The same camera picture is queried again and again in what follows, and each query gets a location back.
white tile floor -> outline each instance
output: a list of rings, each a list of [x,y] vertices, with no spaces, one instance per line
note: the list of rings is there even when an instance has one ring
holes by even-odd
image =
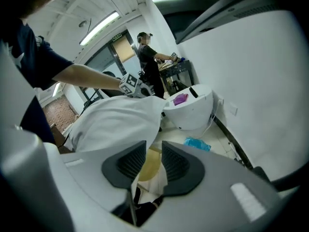
[[[162,131],[158,133],[154,141],[154,145],[160,149],[162,147],[162,141],[183,144],[185,139],[190,136],[188,132],[177,129],[166,117],[161,121],[161,128]],[[214,122],[201,139],[211,146],[211,152],[231,159],[236,157],[228,144],[229,140]]]

white fabric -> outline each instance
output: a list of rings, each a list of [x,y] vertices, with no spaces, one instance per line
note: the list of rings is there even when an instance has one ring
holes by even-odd
[[[73,124],[65,146],[80,152],[146,140],[148,149],[159,131],[166,103],[156,96],[97,101]]]

man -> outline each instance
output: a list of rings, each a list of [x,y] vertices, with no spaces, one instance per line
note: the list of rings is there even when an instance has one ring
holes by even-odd
[[[152,34],[148,34],[145,32],[140,32],[137,35],[137,41],[139,45],[139,59],[140,59],[140,66],[145,72],[146,78],[148,79],[149,83],[154,86],[154,92],[157,97],[163,98],[164,96],[164,88],[160,78],[160,72],[158,68],[157,62],[154,60],[172,60],[177,61],[177,56],[171,57],[161,53],[157,53],[152,48],[150,48],[150,38]]]
[[[55,53],[43,37],[36,37],[27,18],[53,0],[1,0],[0,41],[7,46],[16,67],[30,83],[43,90],[56,82],[82,87],[119,89],[120,80],[87,66],[74,64]],[[43,110],[36,98],[20,125],[43,142],[55,143]]]

black shirt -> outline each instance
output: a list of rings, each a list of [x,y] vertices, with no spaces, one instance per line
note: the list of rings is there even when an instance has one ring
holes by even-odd
[[[159,74],[158,64],[154,60],[157,54],[150,46],[140,44],[139,46],[139,59],[140,66],[145,71],[146,75]]]
[[[49,88],[56,83],[52,78],[73,64],[55,53],[43,37],[36,37],[28,24],[25,26],[20,19],[1,25],[0,40],[7,44],[13,62],[32,87]],[[55,143],[36,97],[29,105],[21,127],[37,134],[43,142]]]

blue plastic bag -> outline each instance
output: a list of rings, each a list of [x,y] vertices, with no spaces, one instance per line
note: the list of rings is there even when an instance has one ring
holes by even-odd
[[[210,151],[211,149],[211,146],[205,143],[203,140],[192,137],[187,137],[184,141],[184,145],[188,145],[205,151]]]

